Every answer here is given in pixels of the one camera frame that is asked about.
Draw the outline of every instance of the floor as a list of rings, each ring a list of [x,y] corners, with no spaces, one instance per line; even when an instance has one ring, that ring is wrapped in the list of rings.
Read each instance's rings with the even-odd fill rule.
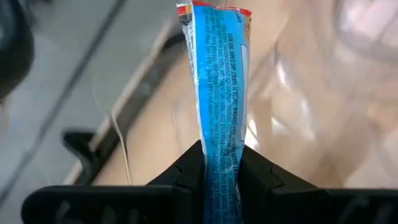
[[[162,10],[146,16],[154,7]],[[35,61],[0,111],[6,117],[0,120],[4,223],[22,223],[21,205],[33,190],[63,183],[76,158],[62,146],[60,133],[100,125],[158,27],[174,13],[174,1],[54,0],[33,12]]]

